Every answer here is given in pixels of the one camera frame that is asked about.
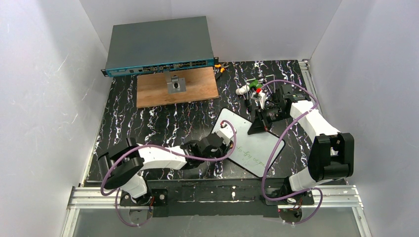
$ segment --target marble tabletop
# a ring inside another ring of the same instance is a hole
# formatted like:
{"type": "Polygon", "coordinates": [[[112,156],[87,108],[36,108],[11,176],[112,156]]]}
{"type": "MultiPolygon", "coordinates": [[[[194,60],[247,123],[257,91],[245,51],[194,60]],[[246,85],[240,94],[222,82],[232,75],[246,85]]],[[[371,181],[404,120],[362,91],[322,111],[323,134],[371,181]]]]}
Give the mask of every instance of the marble tabletop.
{"type": "MultiPolygon", "coordinates": [[[[164,147],[178,146],[193,139],[199,140],[210,133],[222,108],[229,108],[253,120],[254,112],[249,114],[243,98],[235,94],[235,90],[243,85],[246,79],[274,74],[276,79],[293,81],[305,87],[296,60],[228,64],[228,71],[217,81],[219,98],[142,109],[135,106],[136,77],[113,78],[86,182],[93,184],[102,180],[97,156],[124,138],[134,137],[137,143],[164,147]]],[[[289,118],[276,122],[271,131],[279,136],[291,121],[289,118]]],[[[269,177],[287,177],[306,167],[311,141],[303,129],[298,124],[293,126],[284,140],[286,145],[269,170],[269,177]]],[[[254,178],[252,174],[228,159],[205,162],[191,170],[146,170],[142,175],[148,180],[254,178]]]]}

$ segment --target black marble table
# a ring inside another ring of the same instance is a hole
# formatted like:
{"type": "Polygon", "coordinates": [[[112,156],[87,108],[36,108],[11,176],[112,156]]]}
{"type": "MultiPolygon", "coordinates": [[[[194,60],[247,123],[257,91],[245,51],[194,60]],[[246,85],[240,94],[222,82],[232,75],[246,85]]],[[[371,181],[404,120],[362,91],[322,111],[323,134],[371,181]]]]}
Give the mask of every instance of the black marble table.
{"type": "MultiPolygon", "coordinates": [[[[155,144],[164,147],[177,146],[189,140],[199,140],[207,136],[221,109],[226,107],[243,117],[252,120],[244,99],[235,90],[246,79],[274,74],[276,79],[293,81],[305,87],[301,70],[296,60],[229,62],[228,71],[217,81],[218,99],[179,103],[151,108],[137,109],[135,77],[116,77],[113,79],[102,124],[97,137],[93,159],[86,183],[98,184],[102,178],[99,173],[97,156],[110,146],[127,137],[134,137],[137,143],[155,144]]],[[[271,131],[278,136],[292,120],[274,123],[271,131]]],[[[297,124],[284,138],[285,147],[269,171],[269,177],[287,177],[307,164],[311,141],[297,124]]],[[[191,170],[154,169],[142,173],[152,179],[209,179],[209,178],[254,178],[246,170],[230,160],[205,162],[191,170]]]]}

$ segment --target white wall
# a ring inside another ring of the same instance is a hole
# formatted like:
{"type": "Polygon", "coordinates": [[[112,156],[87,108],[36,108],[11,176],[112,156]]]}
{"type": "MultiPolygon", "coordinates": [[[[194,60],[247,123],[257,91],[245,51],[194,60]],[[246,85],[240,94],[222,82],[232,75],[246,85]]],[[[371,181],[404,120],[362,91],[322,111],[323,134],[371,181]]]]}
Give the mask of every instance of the white wall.
{"type": "Polygon", "coordinates": [[[1,236],[59,236],[110,79],[79,1],[0,1],[1,236]]]}
{"type": "Polygon", "coordinates": [[[374,236],[419,232],[419,3],[343,0],[311,59],[326,118],[355,137],[374,236]]]}
{"type": "Polygon", "coordinates": [[[112,26],[207,16],[222,61],[310,58],[341,0],[80,0],[104,46],[112,26]]]}

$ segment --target wooden board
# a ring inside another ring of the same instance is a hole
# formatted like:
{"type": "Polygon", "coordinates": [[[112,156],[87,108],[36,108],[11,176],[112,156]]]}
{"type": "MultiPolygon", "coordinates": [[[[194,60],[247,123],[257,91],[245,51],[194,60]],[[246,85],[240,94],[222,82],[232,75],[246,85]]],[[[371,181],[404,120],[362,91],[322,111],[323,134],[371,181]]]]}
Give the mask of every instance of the wooden board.
{"type": "Polygon", "coordinates": [[[212,67],[170,72],[185,78],[186,91],[168,93],[165,74],[137,76],[137,108],[218,98],[218,88],[212,67]]]}

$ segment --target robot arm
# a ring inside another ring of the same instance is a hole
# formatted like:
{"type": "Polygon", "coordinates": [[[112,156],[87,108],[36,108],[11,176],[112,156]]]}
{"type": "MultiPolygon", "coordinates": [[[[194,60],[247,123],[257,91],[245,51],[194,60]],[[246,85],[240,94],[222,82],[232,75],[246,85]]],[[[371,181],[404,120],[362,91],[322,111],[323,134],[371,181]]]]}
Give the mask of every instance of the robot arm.
{"type": "MultiPolygon", "coordinates": [[[[220,158],[231,148],[232,138],[233,130],[230,126],[226,126],[204,137],[200,141],[193,140],[184,145],[168,149],[188,156],[220,158]]],[[[137,144],[134,138],[127,138],[125,142],[116,144],[108,152],[99,156],[97,161],[102,178],[104,178],[104,175],[109,171],[115,161],[129,150],[138,146],[142,145],[137,144]]],[[[121,188],[129,193],[131,199],[136,203],[147,203],[151,197],[151,190],[148,188],[146,180],[138,175],[139,171],[154,168],[191,169],[198,167],[202,162],[177,156],[155,147],[147,147],[133,152],[123,159],[112,171],[105,183],[105,188],[121,188]]]]}
{"type": "MultiPolygon", "coordinates": [[[[286,118],[296,119],[312,107],[313,102],[308,95],[294,93],[291,85],[281,85],[273,93],[271,105],[266,109],[261,107],[256,110],[255,121],[248,134],[268,131],[273,122],[286,118]]],[[[340,133],[317,109],[301,118],[298,123],[313,145],[307,167],[286,180],[286,194],[352,175],[354,138],[350,133],[340,133]]]]}

